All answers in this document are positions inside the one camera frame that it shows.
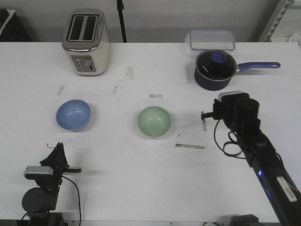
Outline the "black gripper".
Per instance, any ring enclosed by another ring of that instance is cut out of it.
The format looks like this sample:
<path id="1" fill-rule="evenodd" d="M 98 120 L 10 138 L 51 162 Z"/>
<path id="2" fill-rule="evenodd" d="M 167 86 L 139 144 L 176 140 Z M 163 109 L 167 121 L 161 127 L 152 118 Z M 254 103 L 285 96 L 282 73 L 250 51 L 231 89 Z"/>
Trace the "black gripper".
<path id="1" fill-rule="evenodd" d="M 40 165 L 48 170 L 52 170 L 47 176 L 41 176 L 39 186 L 47 191 L 59 191 L 64 173 L 81 173 L 81 167 L 71 167 L 68 165 L 64 145 L 58 142 L 50 155 L 40 161 Z"/>
<path id="2" fill-rule="evenodd" d="M 250 97 L 249 94 L 244 93 L 237 96 L 226 97 L 225 99 L 223 99 L 222 102 L 218 101 L 218 98 L 214 99 L 213 111 L 209 113 L 202 113 L 201 120 L 204 120 L 206 118 L 221 120 L 225 117 L 225 115 L 229 114 L 230 111 L 233 109 L 234 101 L 237 98 L 249 98 L 249 97 Z"/>

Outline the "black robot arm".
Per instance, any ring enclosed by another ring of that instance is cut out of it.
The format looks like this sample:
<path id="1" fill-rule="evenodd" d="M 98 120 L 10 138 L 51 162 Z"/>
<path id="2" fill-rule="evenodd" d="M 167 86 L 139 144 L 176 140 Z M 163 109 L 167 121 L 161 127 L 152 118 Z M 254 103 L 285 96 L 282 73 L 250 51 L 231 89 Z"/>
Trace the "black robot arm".
<path id="1" fill-rule="evenodd" d="M 54 212 L 63 179 L 70 181 L 77 190 L 79 225 L 82 222 L 79 188 L 64 173 L 80 173 L 80 167 L 71 167 L 66 159 L 62 142 L 52 148 L 50 155 L 40 161 L 39 166 L 27 166 L 24 177 L 34 180 L 37 187 L 29 189 L 22 198 L 22 207 L 29 217 L 29 226 L 67 226 L 63 214 Z"/>
<path id="2" fill-rule="evenodd" d="M 214 100 L 213 110 L 202 113 L 201 119 L 213 118 L 224 121 L 230 130 L 225 145 L 238 145 L 239 153 L 230 154 L 224 147 L 220 150 L 228 157 L 240 158 L 241 154 L 254 170 L 280 224 L 301 224 L 301 193 L 286 171 L 281 156 L 260 129 L 259 103 L 241 91 L 221 93 Z"/>

